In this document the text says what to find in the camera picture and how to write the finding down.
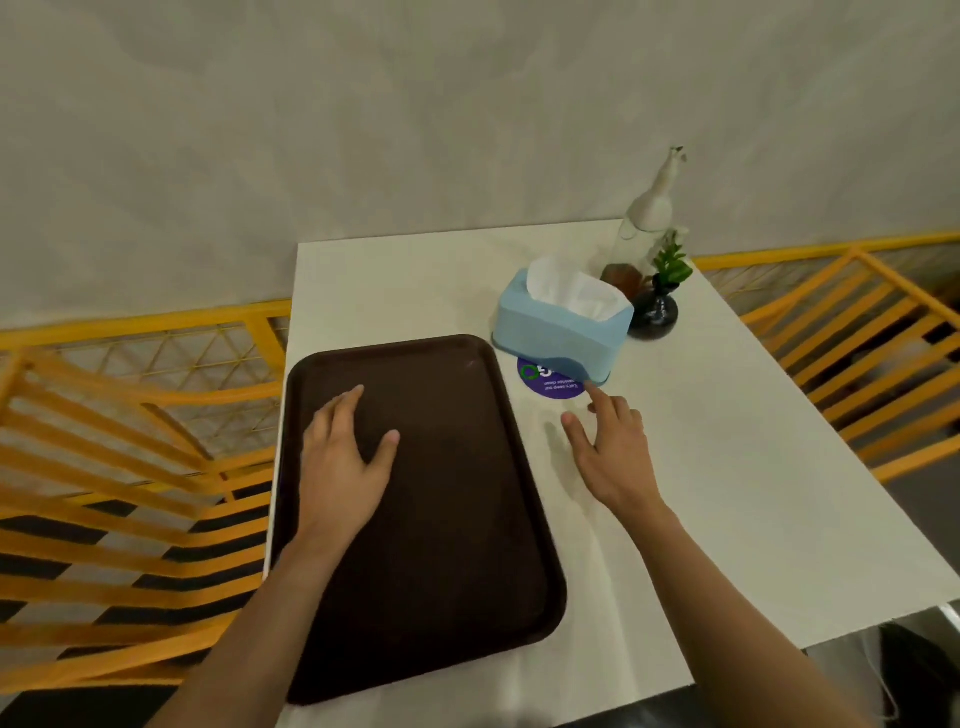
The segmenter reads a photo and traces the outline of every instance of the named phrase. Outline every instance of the table top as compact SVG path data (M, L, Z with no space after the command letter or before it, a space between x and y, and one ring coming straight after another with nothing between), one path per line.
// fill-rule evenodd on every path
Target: table top
M313 352L489 340L517 270L557 254L596 275L618 224L302 244L287 372ZM676 328L628 339L605 389L643 413L664 499L733 584L800 647L960 597L960 578L709 282L695 273L674 298ZM691 682L633 543L574 467L560 415L592 436L587 396L542 397L515 357L497 358L563 564L563 622L541 643L288 709L281 724L557 725Z

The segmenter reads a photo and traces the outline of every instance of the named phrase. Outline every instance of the round sticker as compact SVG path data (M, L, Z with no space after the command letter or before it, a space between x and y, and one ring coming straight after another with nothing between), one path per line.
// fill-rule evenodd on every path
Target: round sticker
M571 400L584 392L584 385L569 376L553 372L526 359L516 361L516 372L523 383L551 400Z

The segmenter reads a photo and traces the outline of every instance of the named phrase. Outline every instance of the small plant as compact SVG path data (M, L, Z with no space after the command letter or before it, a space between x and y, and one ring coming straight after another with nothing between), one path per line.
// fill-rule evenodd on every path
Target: small plant
M666 285L680 285L693 275L693 269L684 262L684 247L677 242L677 231L669 230L663 237L663 247L654 258L660 280Z

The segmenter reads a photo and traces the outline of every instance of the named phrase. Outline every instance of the glass bottle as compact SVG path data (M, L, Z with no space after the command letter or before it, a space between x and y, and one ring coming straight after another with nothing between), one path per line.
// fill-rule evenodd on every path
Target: glass bottle
M600 280L635 299L657 272L654 258L673 219L670 188L686 161L683 147L671 147L650 189L636 198L620 223L610 262Z

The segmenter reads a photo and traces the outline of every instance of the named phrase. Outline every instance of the forearm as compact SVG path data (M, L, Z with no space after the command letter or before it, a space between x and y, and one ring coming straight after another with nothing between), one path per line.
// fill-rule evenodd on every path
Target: forearm
M270 577L203 664L156 714L150 728L274 726L340 558L337 549L294 539Z
M717 569L665 505L621 520L650 572L690 671L723 724L867 725Z

